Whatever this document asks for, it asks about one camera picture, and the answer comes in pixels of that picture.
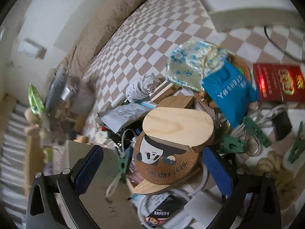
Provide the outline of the oval wooden board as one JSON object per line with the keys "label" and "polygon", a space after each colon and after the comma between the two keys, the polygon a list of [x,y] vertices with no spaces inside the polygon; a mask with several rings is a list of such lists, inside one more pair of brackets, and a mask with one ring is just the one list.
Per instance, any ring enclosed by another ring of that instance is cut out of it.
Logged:
{"label": "oval wooden board", "polygon": [[144,133],[168,146],[201,152],[215,138],[214,121],[204,111],[157,107],[143,120]]}

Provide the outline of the green clothespin left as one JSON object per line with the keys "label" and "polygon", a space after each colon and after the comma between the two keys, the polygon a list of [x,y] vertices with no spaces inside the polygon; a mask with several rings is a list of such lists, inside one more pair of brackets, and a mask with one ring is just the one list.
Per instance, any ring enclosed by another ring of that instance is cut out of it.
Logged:
{"label": "green clothespin left", "polygon": [[120,153],[118,148],[115,148],[115,155],[117,158],[117,162],[119,164],[119,177],[120,180],[125,184],[126,183],[126,174],[127,170],[129,168],[129,164],[132,158],[133,154],[133,147],[128,147],[127,150],[124,151],[124,153]]}

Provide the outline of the green clothespin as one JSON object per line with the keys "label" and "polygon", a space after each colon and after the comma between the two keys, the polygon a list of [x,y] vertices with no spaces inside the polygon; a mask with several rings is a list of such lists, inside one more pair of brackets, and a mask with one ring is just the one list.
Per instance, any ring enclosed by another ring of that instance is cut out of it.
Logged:
{"label": "green clothespin", "polygon": [[304,139],[302,138],[303,132],[303,121],[300,122],[299,129],[297,132],[296,140],[294,145],[292,146],[291,153],[288,156],[288,161],[293,164],[297,159],[299,159],[300,155],[304,152]]}
{"label": "green clothespin", "polygon": [[133,154],[133,147],[128,147],[127,150],[124,151],[124,153],[120,153],[118,148],[115,148],[115,155],[117,158],[117,162],[119,164],[119,177],[120,180],[125,184],[126,183],[126,174],[127,170],[129,168],[129,164],[132,158]]}
{"label": "green clothespin", "polygon": [[252,118],[245,116],[242,121],[246,127],[247,132],[254,136],[261,145],[263,145],[265,148],[271,146],[271,141],[269,140],[268,136],[264,134],[261,127],[256,122],[254,122]]}

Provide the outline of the safety label card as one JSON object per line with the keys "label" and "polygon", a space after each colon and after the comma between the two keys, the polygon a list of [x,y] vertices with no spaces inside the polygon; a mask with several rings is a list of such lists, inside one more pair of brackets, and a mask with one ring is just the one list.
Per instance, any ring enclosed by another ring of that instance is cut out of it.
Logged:
{"label": "safety label card", "polygon": [[148,228],[184,228],[189,218],[184,212],[187,200],[169,193],[148,196],[141,205],[141,212]]}

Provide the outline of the white printed paper packet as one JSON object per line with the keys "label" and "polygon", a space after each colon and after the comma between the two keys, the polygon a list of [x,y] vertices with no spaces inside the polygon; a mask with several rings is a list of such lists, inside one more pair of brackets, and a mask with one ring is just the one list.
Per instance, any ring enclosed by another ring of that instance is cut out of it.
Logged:
{"label": "white printed paper packet", "polygon": [[104,124],[112,132],[121,129],[145,117],[153,108],[139,103],[118,106],[115,109],[98,113],[97,123]]}

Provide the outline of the panda cork coaster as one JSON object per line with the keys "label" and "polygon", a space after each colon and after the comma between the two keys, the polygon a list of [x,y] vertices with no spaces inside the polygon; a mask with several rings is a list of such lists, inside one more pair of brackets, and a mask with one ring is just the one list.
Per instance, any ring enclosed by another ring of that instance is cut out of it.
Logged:
{"label": "panda cork coaster", "polygon": [[199,153],[155,142],[141,132],[134,146],[136,171],[157,185],[171,185],[198,167]]}

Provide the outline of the beige wooden shelf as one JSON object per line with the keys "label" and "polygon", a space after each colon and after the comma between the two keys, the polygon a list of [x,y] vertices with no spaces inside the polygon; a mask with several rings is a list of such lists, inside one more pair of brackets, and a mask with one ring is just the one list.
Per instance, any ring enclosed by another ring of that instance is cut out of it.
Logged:
{"label": "beige wooden shelf", "polygon": [[26,106],[5,95],[1,101],[1,200],[25,206],[34,175],[43,172],[37,136],[27,136]]}

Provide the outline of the clear plastic storage bin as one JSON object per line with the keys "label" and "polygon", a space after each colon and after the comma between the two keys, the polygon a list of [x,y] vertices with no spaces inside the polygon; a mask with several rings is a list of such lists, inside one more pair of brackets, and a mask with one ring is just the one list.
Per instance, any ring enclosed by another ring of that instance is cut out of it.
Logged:
{"label": "clear plastic storage bin", "polygon": [[93,88],[66,67],[55,72],[44,102],[42,135],[55,139],[75,139],[96,100]]}

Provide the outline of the black charger block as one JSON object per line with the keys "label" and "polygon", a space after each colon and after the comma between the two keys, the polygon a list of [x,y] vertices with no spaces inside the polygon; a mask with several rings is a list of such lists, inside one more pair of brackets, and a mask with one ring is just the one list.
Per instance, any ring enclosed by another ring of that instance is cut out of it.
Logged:
{"label": "black charger block", "polygon": [[271,121],[277,141],[283,140],[292,130],[292,124],[286,111],[279,113]]}

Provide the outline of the small wooden square board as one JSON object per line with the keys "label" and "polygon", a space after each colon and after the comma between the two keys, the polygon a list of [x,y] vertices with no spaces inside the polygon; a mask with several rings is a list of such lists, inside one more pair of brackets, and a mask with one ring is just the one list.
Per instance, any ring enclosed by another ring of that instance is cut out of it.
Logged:
{"label": "small wooden square board", "polygon": [[185,96],[183,94],[178,94],[177,96],[170,96],[164,98],[159,104],[157,104],[157,108],[166,107],[188,109],[194,104],[194,101],[194,96]]}

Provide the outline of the blue printed sachet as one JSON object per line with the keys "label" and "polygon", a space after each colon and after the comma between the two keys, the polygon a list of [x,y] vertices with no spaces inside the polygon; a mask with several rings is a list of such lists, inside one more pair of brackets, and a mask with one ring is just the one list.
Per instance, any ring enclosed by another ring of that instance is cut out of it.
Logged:
{"label": "blue printed sachet", "polygon": [[258,101],[258,92],[248,79],[229,61],[216,72],[202,79],[202,87],[216,103],[232,128],[247,113],[248,105]]}

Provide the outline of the green clothespin right side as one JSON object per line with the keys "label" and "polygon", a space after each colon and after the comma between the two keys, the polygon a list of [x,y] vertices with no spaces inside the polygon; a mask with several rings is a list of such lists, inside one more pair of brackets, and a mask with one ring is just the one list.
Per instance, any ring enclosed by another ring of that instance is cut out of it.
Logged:
{"label": "green clothespin right side", "polygon": [[292,146],[291,153],[288,156],[288,161],[293,164],[297,159],[299,159],[300,155],[304,152],[304,139],[302,138],[303,132],[303,121],[300,122],[299,129],[297,132],[296,140],[294,145]]}

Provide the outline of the crumpled white grey cloth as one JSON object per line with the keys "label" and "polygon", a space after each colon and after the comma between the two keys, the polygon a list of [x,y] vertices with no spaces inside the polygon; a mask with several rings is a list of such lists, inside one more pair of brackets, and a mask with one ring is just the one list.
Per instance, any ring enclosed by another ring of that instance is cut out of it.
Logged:
{"label": "crumpled white grey cloth", "polygon": [[146,99],[160,84],[154,73],[138,77],[126,88],[126,99],[129,102]]}

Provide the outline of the harmonica wooden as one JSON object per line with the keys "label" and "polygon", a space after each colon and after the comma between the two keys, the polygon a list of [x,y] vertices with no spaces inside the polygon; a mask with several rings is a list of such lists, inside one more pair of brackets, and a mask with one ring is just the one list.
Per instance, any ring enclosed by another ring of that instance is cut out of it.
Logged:
{"label": "harmonica wooden", "polygon": [[152,102],[158,104],[164,98],[176,92],[179,88],[180,86],[175,83],[164,81],[152,93],[149,94],[149,97]]}

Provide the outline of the red cigarette box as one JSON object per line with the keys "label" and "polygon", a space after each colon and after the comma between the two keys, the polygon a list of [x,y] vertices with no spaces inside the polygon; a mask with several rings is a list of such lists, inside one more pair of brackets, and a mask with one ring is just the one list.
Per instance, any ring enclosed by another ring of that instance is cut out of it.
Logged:
{"label": "red cigarette box", "polygon": [[304,103],[304,76],[298,65],[253,64],[260,101]]}

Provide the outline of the floral brocade pouch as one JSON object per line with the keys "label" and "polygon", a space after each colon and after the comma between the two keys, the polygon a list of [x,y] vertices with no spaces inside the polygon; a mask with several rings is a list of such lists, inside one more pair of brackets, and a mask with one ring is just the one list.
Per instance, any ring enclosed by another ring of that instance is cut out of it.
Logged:
{"label": "floral brocade pouch", "polygon": [[202,79],[230,61],[229,52],[205,41],[189,40],[173,50],[165,66],[166,80],[195,92],[203,91]]}

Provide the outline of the beige fuzzy blanket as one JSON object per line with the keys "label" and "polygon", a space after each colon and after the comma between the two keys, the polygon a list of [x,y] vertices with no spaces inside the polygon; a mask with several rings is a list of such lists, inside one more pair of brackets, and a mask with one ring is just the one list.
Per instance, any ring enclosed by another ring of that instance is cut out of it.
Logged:
{"label": "beige fuzzy blanket", "polygon": [[71,50],[60,63],[75,77],[82,77],[90,63],[126,18],[147,0],[102,0]]}

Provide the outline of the white flat tray box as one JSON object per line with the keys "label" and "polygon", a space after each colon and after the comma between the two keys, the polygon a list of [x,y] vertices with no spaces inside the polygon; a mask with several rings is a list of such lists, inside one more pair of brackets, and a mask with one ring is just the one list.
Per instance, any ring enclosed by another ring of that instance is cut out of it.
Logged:
{"label": "white flat tray box", "polygon": [[304,29],[290,0],[199,0],[217,32],[248,26],[283,25]]}

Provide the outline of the wall sign plaque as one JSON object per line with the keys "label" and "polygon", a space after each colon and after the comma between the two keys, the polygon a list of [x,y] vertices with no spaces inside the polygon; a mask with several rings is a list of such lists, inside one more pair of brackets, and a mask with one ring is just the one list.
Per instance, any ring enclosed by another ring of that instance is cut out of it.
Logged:
{"label": "wall sign plaque", "polygon": [[24,38],[19,43],[18,52],[26,54],[34,59],[42,60],[47,53],[47,49],[29,38]]}

